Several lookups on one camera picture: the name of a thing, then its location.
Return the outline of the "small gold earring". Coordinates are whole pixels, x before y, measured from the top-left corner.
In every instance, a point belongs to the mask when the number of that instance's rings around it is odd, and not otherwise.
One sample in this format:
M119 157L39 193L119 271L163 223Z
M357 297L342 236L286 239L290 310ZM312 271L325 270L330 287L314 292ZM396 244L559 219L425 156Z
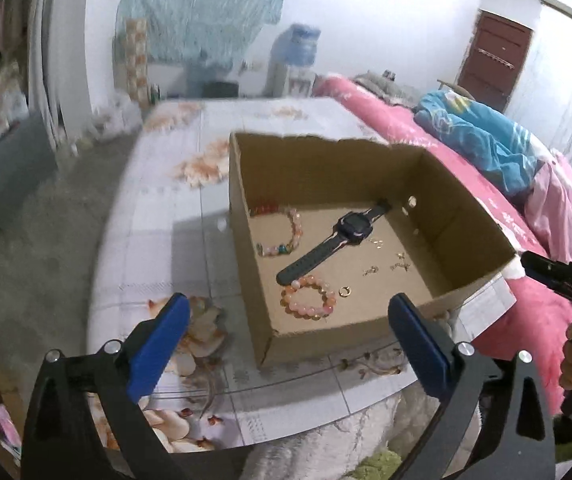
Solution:
M408 272L412 266L411 259L408 258L405 252L398 252L396 257L397 260L389 267L389 269L391 271L403 270L405 272Z

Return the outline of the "dark blue smart watch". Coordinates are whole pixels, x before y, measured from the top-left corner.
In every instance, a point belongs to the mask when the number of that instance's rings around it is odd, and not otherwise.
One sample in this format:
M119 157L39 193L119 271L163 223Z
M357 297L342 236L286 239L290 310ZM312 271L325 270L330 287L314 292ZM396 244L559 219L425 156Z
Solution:
M331 236L276 274L277 284L289 285L316 269L339 249L358 246L372 234L374 223L390 210L391 205L388 200L379 200L370 209L347 212L333 226Z

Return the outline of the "pink quilt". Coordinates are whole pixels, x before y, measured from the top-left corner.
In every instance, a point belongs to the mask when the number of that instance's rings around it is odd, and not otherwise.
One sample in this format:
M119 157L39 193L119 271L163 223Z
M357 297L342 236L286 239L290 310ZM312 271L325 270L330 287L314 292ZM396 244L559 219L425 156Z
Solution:
M572 262L572 168L560 151L534 176L525 219L551 259Z

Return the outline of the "white fluffy blanket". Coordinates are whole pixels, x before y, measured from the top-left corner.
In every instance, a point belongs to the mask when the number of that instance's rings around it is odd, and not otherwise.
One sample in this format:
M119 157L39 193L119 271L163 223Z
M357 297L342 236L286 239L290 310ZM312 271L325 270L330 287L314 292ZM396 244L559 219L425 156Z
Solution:
M438 407L414 382L338 422L255 446L242 477L387 479L408 458Z

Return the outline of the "blue cartoon quilt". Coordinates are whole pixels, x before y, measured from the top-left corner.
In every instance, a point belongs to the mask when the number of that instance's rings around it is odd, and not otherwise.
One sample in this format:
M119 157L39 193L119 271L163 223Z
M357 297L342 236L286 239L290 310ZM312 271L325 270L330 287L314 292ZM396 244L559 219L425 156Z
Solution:
M494 108L453 90L424 94L417 125L460 154L507 198L530 190L551 152L525 127Z

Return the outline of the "floral white mat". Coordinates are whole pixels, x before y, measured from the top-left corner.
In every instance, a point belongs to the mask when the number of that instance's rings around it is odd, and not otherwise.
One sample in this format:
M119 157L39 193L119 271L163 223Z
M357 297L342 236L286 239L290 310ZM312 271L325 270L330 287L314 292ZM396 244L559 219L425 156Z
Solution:
M172 292L217 306L225 339L210 377L180 375L171 363L152 395L155 408L190 409L190 436L219 448L270 442L338 422L391 399L414 382L392 338L259 370L228 223L228 185L194 188L172 177L180 162L233 131L330 140L377 133L329 98L207 102L189 122L146 128L120 182L97 257L88 348L124 338Z

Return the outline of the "dark red door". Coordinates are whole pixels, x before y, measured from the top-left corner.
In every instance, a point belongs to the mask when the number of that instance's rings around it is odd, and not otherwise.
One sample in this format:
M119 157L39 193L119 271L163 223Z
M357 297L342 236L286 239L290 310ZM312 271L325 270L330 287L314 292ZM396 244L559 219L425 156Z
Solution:
M481 11L457 84L481 103L504 112L524 67L532 30Z

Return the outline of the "brown cardboard box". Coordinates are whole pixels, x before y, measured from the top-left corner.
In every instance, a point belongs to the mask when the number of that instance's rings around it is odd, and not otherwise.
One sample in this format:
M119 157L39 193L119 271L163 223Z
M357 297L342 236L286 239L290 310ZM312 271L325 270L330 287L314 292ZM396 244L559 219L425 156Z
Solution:
M260 366L387 335L389 300L400 293L429 317L452 310L514 258L500 236L501 247L479 271L457 270L449 244L458 227L431 217L431 192L420 184L444 167L423 148L236 132L230 150L230 220ZM331 236L339 218L379 200L391 210L366 240L289 285L277 284L276 274ZM389 269L398 252L411 259L408 272Z

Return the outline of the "grey storage box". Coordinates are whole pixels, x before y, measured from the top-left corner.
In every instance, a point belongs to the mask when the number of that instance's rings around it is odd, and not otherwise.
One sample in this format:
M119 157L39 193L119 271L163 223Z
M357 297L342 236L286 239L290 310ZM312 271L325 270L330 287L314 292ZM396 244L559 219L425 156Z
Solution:
M0 229L8 229L24 201L57 171L40 113L31 113L0 141Z

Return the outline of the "grey green pillow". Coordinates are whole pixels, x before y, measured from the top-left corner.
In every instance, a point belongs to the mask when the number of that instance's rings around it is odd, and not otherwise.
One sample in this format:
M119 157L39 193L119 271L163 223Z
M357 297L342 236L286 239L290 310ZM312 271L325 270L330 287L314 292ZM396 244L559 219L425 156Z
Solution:
M391 78L372 72L359 74L352 81L390 106L403 106L412 110L422 97L415 88L397 84Z

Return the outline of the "white plastic bag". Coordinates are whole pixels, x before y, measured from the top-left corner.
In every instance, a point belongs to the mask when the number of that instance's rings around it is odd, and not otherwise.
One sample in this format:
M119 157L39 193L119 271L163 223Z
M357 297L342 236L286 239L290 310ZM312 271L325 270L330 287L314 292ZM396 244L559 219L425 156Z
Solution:
M140 106L130 96L116 90L104 106L97 107L88 131L98 140L115 139L136 133L143 125Z

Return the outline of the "black bin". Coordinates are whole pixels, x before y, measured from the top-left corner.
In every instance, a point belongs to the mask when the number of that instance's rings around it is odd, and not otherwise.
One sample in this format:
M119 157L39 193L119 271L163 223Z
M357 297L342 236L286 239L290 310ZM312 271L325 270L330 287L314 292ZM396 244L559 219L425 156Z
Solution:
M239 85L237 82L213 80L205 82L202 86L201 97L203 99L237 99Z

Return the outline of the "white water dispenser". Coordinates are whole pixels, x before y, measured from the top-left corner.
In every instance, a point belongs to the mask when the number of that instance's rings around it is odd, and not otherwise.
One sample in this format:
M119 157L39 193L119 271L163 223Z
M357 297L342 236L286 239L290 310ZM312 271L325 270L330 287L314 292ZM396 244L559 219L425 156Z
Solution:
M269 98L308 98L315 79L316 73L310 67L275 62L268 70L264 95Z

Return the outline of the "blue water bottle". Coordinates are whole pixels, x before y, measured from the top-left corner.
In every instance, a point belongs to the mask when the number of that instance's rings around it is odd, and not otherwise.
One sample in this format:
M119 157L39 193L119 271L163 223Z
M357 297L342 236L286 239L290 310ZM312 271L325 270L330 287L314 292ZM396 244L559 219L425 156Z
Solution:
M273 60L280 64L296 67L312 67L318 52L321 29L295 23L288 27L273 46Z

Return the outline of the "teal patterned wall cloth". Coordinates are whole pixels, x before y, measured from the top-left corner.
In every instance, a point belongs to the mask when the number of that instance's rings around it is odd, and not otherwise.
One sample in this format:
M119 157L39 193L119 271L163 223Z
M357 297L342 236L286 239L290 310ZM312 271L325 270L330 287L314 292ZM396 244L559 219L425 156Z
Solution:
M284 0L120 0L118 38L126 22L146 22L147 61L178 68L169 96L199 98L204 84L239 65L265 25L280 20Z

